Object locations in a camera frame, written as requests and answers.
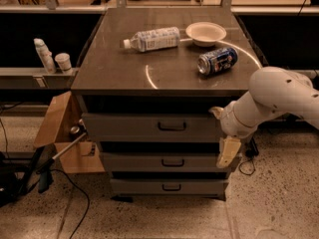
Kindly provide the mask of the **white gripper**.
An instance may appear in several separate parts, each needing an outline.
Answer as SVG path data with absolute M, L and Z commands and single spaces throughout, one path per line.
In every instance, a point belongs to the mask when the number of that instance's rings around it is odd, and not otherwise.
M 212 107 L 208 111 L 220 120 L 221 129 L 229 135 L 219 141 L 219 155 L 216 162 L 218 168 L 226 168 L 241 148 L 240 138 L 249 137 L 261 124 L 260 105 L 256 103 L 246 105 L 234 101 L 225 108 Z

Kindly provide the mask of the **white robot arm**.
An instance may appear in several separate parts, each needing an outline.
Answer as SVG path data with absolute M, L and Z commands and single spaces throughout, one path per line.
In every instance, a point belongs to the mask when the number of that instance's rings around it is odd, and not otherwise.
M 212 107 L 209 112 L 220 121 L 225 134 L 219 142 L 216 166 L 226 168 L 241 149 L 241 141 L 265 121 L 293 114 L 319 128 L 319 91 L 300 73 L 264 67 L 251 75 L 248 91 L 242 97 L 224 108 Z

